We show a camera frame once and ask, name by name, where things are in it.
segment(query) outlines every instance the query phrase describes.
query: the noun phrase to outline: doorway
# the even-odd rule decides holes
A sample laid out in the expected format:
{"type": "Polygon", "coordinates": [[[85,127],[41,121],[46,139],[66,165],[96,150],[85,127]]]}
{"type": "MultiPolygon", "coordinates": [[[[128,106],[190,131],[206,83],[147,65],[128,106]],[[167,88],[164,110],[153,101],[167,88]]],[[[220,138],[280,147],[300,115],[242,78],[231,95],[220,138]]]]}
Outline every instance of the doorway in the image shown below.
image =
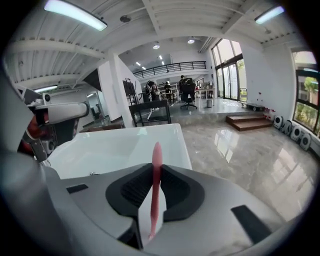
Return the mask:
{"type": "Polygon", "coordinates": [[[222,69],[223,97],[229,100],[238,100],[239,84],[236,64],[230,64],[222,69]]]}

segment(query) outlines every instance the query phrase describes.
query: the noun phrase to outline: red object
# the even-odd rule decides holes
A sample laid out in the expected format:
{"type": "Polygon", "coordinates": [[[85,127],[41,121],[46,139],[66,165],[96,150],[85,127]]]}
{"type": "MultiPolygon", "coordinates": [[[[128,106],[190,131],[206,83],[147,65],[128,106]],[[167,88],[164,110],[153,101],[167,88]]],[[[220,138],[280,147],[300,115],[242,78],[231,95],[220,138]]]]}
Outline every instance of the red object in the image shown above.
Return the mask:
{"type": "Polygon", "coordinates": [[[151,231],[149,239],[151,240],[156,235],[156,225],[159,218],[159,188],[161,179],[161,166],[162,166],[162,149],[159,142],[154,146],[152,153],[153,165],[153,185],[152,185],[152,200],[151,200],[151,231]]]}

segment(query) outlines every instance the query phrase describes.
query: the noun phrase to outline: black office chair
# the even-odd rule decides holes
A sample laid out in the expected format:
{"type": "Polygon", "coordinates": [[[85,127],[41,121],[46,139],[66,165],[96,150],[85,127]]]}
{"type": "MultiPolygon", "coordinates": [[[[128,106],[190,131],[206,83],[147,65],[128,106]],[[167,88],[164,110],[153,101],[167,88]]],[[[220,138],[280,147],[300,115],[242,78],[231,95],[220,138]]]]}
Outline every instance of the black office chair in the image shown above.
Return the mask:
{"type": "Polygon", "coordinates": [[[197,109],[198,107],[193,104],[193,101],[196,99],[196,84],[194,83],[192,78],[185,78],[183,80],[180,90],[182,91],[181,100],[186,102],[180,108],[182,109],[182,107],[186,107],[186,109],[189,109],[189,107],[195,107],[197,109]]]}

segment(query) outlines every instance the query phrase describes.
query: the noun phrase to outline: wooden stairs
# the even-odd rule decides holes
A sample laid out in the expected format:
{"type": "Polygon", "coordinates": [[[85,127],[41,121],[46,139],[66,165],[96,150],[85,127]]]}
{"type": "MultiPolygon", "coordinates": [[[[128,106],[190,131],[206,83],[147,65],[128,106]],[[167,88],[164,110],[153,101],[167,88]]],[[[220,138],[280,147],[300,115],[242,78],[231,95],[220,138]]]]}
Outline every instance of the wooden stairs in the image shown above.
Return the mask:
{"type": "Polygon", "coordinates": [[[225,121],[240,132],[271,127],[273,125],[271,121],[266,120],[262,115],[227,116],[225,121]]]}

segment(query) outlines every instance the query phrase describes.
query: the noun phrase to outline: white sink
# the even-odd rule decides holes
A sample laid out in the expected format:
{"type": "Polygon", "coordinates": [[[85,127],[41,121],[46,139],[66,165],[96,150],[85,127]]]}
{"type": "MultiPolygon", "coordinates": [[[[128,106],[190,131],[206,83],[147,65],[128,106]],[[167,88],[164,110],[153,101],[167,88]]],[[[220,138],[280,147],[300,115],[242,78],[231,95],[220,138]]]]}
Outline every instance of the white sink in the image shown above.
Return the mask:
{"type": "Polygon", "coordinates": [[[156,142],[161,144],[164,164],[192,169],[177,123],[78,133],[48,160],[61,179],[103,174],[150,163],[156,142]]]}

